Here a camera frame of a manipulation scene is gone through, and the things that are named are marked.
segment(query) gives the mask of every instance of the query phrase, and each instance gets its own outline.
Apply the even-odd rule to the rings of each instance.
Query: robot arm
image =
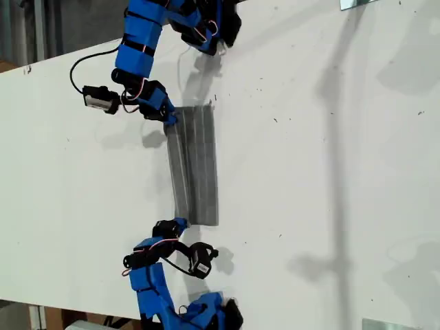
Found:
[[[179,242],[178,238],[186,226],[186,220],[182,218],[159,221],[153,228],[153,236],[143,240],[123,260],[129,272],[131,287],[137,294],[142,327],[145,330],[240,329],[243,317],[237,305],[233,300],[223,305],[219,292],[201,295],[190,303],[186,313],[175,312],[159,259],[169,262],[166,258],[177,250],[190,261],[189,270],[181,271],[189,276],[205,278],[210,273],[212,259],[218,256],[218,251],[208,244],[198,242],[188,247]],[[154,315],[159,318],[160,324],[153,322]]]
[[[208,55],[217,44],[232,47],[241,27],[237,0],[130,0],[125,30],[117,49],[112,80],[124,86],[119,96],[106,87],[85,86],[85,104],[115,114],[120,105],[137,105],[145,119],[174,124],[174,106],[165,87],[148,81],[162,26],[168,20],[181,39]]]

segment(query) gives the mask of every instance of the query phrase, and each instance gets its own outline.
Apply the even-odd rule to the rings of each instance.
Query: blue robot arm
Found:
[[[217,44],[229,47],[241,27],[236,12],[237,0],[130,0],[126,9],[125,30],[118,48],[115,83],[124,86],[119,96],[106,87],[83,89],[85,104],[115,114],[122,105],[137,105],[145,119],[174,124],[174,106],[165,87],[147,80],[153,67],[162,26],[169,22],[181,39],[208,55],[215,55]]]
[[[218,256],[218,251],[208,244],[198,242],[188,247],[179,242],[178,238],[185,228],[186,220],[182,218],[160,221],[153,228],[153,236],[143,240],[132,254],[124,258],[131,287],[137,294],[142,327],[145,330],[240,329],[243,318],[235,301],[231,299],[224,305],[219,292],[202,294],[189,304],[186,313],[175,312],[159,259],[169,262],[166,258],[177,250],[190,261],[189,270],[184,272],[189,276],[205,278],[210,273],[211,260]],[[159,318],[159,324],[153,322],[153,316]]]

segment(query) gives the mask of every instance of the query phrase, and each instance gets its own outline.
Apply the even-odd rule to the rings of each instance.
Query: floor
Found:
[[[129,0],[62,0],[64,53],[121,38]]]
[[[29,312],[25,304],[14,303],[4,306],[0,300],[0,329],[5,330],[29,330]]]

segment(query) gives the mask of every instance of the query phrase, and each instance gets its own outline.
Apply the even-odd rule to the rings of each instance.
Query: black band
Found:
[[[124,35],[124,38],[122,39],[122,44],[138,50],[139,52],[144,52],[151,57],[154,57],[155,49],[145,46],[141,43],[136,43],[135,41],[128,40],[126,35]]]
[[[154,20],[152,20],[152,19],[149,19],[149,18],[147,18],[147,17],[144,17],[144,16],[142,16],[142,15],[136,14],[135,12],[131,12],[130,10],[127,10],[127,11],[126,11],[126,13],[125,13],[125,17],[127,17],[127,16],[136,17],[136,18],[138,18],[138,19],[144,19],[144,20],[146,20],[146,21],[150,21],[150,22],[152,22],[152,23],[158,24],[159,26],[162,26],[162,24],[160,24],[160,23],[158,23],[158,22],[156,22],[156,21],[154,21]]]

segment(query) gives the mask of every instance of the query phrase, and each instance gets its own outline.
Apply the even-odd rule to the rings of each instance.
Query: white tabletop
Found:
[[[177,306],[234,296],[244,329],[439,329],[440,5],[251,0],[221,65],[165,27],[152,79],[215,106],[220,249],[206,282],[166,265]],[[72,63],[0,75],[0,298],[138,318],[122,258],[174,215],[162,126],[84,106]],[[108,85],[115,54],[82,63]]]

